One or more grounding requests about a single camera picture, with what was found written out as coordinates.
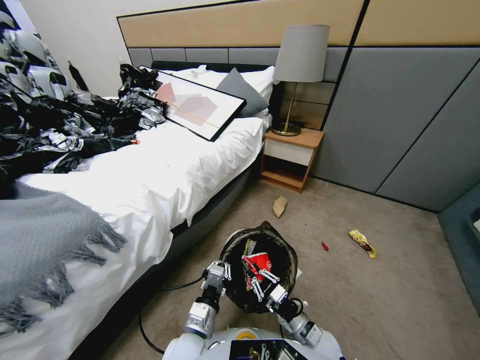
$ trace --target framed picture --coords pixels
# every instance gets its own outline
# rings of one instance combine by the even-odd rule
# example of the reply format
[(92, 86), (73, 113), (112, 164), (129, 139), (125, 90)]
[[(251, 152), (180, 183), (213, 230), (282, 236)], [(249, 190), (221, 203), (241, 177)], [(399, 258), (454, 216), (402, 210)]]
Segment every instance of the framed picture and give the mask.
[(246, 100), (159, 71), (156, 98), (167, 103), (166, 117), (208, 141), (215, 141)]

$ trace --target black bin liner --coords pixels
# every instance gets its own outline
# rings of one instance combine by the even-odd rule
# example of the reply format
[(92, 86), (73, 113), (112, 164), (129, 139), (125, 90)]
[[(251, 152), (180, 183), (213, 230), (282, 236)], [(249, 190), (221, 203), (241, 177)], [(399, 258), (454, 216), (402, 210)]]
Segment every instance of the black bin liner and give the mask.
[[(272, 264), (270, 272), (280, 278), (280, 284), (289, 294), (297, 278), (297, 253), (268, 221), (255, 228), (240, 230), (223, 247), (219, 259), (230, 264), (231, 272), (231, 281), (225, 286), (227, 296), (244, 312), (263, 314), (269, 311), (266, 300), (259, 302), (254, 291), (246, 287), (242, 255), (248, 240), (256, 241), (253, 254), (268, 254)], [(268, 280), (260, 283), (263, 290), (265, 282)]]

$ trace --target brass lamp base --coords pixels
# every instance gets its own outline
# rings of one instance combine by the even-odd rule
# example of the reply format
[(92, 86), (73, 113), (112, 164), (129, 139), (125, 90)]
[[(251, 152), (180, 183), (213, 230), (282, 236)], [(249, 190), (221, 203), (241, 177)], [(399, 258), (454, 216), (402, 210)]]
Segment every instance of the brass lamp base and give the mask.
[(272, 125), (271, 131), (278, 135), (295, 136), (300, 134), (300, 126), (289, 123), (285, 130), (285, 122), (279, 122)]

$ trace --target white bedsheet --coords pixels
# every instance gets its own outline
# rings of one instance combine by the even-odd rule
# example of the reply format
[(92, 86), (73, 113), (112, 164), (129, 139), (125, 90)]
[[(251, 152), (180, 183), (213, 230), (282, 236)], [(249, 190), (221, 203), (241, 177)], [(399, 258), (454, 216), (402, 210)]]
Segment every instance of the white bedsheet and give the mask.
[(215, 142), (166, 122), (139, 131), (139, 145), (95, 156), (68, 174), (30, 174), (20, 180), (57, 191), (96, 211), (125, 237), (120, 253), (90, 247), (103, 267), (71, 261), (67, 276), (75, 293), (57, 309), (29, 300), (42, 317), (27, 332), (0, 338), (2, 359), (67, 359), (120, 296), (172, 243), (170, 229), (193, 215), (244, 171), (262, 146), (259, 118), (235, 119)]

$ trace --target lamp shade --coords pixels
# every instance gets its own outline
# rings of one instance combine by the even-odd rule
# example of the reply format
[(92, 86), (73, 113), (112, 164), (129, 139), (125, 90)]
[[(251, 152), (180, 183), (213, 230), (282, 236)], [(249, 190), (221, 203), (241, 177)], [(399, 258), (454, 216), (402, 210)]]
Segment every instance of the lamp shade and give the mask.
[(292, 25), (283, 33), (273, 78), (312, 83), (324, 78), (329, 25)]

